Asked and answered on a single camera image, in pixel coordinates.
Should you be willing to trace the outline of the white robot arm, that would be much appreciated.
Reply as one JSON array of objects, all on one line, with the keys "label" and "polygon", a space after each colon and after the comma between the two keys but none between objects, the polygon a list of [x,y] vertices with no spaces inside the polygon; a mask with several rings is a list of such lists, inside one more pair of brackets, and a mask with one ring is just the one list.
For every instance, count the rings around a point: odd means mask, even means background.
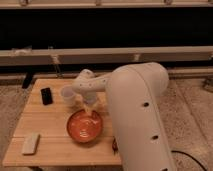
[{"label": "white robot arm", "polygon": [[99,77],[84,69],[72,84],[79,94],[106,93],[124,171],[177,171],[156,103],[168,82],[167,70],[149,62]]}]

